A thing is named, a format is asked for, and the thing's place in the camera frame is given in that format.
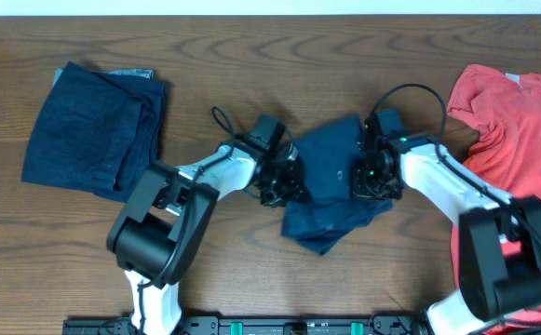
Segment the navy blue shorts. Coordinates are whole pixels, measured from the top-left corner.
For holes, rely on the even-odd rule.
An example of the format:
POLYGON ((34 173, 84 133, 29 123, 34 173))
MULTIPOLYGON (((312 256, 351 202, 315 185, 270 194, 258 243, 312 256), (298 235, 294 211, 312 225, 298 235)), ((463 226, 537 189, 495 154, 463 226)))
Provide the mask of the navy blue shorts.
POLYGON ((299 151, 304 186, 310 198, 290 201, 281 234, 318 255, 357 228, 389 211, 390 200, 357 200, 351 196, 353 164, 363 158, 360 119, 350 115, 309 131, 293 142, 299 151))

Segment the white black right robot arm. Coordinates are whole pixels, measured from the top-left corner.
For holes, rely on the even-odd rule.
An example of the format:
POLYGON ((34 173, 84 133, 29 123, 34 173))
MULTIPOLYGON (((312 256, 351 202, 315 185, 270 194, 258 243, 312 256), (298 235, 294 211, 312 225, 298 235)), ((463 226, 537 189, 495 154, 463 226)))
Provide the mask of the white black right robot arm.
POLYGON ((365 135, 351 194, 399 199, 411 188, 458 231, 458 289, 428 307, 415 334, 480 334, 507 324, 541 330, 518 312, 541 305, 541 199, 517 198, 481 180, 427 134, 365 135))

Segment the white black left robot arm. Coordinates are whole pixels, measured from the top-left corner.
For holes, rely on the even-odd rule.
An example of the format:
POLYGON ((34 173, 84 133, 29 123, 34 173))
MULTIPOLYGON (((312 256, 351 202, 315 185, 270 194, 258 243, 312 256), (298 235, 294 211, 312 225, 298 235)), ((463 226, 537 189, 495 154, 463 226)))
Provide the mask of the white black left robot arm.
POLYGON ((134 333, 171 334, 179 326, 179 283, 221 199, 253 185, 263 205, 280 207, 304 194, 301 178, 294 145, 238 140, 191 165, 146 169, 106 238, 132 290, 134 333))

